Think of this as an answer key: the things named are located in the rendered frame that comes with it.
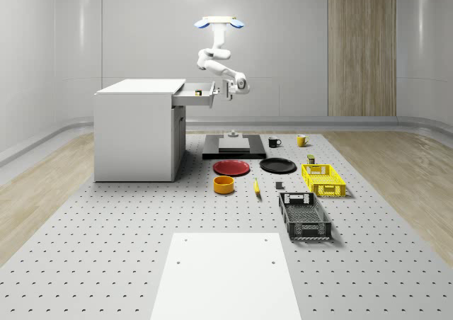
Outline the red plate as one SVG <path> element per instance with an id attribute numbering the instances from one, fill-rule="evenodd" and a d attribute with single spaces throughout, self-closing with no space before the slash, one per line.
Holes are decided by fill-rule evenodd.
<path id="1" fill-rule="evenodd" d="M 213 170 L 221 176 L 242 176 L 250 171 L 250 166 L 245 161 L 223 160 L 213 164 Z"/>

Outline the black plate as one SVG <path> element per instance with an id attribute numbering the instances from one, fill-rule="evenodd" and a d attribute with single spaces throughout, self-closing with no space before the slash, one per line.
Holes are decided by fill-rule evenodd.
<path id="1" fill-rule="evenodd" d="M 263 159 L 259 164 L 264 171 L 270 173 L 285 174 L 297 170 L 297 166 L 293 161 L 277 157 Z"/>

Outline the yellow bowl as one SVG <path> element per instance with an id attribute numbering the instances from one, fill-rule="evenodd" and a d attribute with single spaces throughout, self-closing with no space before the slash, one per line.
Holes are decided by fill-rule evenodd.
<path id="1" fill-rule="evenodd" d="M 217 176 L 213 180 L 214 192 L 227 195 L 234 191 L 234 179 L 231 176 Z"/>

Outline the white board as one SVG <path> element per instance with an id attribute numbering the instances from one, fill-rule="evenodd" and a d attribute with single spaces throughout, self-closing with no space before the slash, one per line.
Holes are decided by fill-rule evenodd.
<path id="1" fill-rule="evenodd" d="M 175 233 L 151 320 L 301 320 L 277 233 Z"/>

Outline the yellow basket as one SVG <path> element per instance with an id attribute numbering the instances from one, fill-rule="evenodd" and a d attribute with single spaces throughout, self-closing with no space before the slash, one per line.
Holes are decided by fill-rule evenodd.
<path id="1" fill-rule="evenodd" d="M 345 181 L 330 164 L 303 164 L 302 178 L 318 196 L 345 196 Z"/>

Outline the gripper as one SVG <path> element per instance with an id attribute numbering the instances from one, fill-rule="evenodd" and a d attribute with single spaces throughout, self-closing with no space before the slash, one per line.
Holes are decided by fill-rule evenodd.
<path id="1" fill-rule="evenodd" d="M 222 86 L 217 88 L 217 95 L 223 100 L 231 101 L 233 98 L 233 90 L 230 87 L 234 84 L 232 80 L 223 79 Z"/>

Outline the white cabinet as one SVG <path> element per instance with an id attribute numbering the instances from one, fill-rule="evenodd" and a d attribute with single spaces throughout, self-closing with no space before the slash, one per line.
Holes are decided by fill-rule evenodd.
<path id="1" fill-rule="evenodd" d="M 183 84 L 125 79 L 95 94 L 95 181 L 173 181 L 172 97 Z"/>

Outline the dark grey basket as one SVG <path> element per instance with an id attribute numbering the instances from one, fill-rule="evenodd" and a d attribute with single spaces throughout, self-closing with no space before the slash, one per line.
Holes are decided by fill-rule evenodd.
<path id="1" fill-rule="evenodd" d="M 291 238 L 331 238 L 331 220 L 314 193 L 280 193 L 279 204 Z"/>

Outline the drone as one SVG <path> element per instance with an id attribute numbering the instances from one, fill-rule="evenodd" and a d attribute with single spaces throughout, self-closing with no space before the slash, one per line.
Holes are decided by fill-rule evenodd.
<path id="1" fill-rule="evenodd" d="M 243 28 L 244 24 L 233 16 L 204 16 L 194 23 L 197 28 L 206 28 L 209 24 L 230 24 L 235 28 Z"/>

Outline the white drawer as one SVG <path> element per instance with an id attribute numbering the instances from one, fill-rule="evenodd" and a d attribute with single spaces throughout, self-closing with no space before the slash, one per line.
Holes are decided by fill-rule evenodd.
<path id="1" fill-rule="evenodd" d="M 184 83 L 181 88 L 173 94 L 172 105 L 207 105 L 212 107 L 214 100 L 215 82 Z M 196 96 L 195 91 L 201 90 L 202 95 Z"/>

